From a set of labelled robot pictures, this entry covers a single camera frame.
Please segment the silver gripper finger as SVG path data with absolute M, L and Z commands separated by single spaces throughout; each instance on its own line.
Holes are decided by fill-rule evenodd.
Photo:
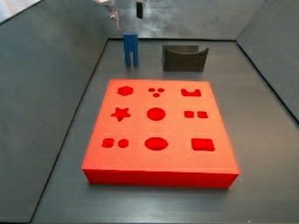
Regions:
M 120 29 L 119 12 L 116 10 L 115 0 L 103 0 L 101 3 L 105 5 L 109 11 L 108 17 L 116 21 L 116 28 Z
M 143 19 L 144 18 L 144 1 L 136 0 L 136 17 Z

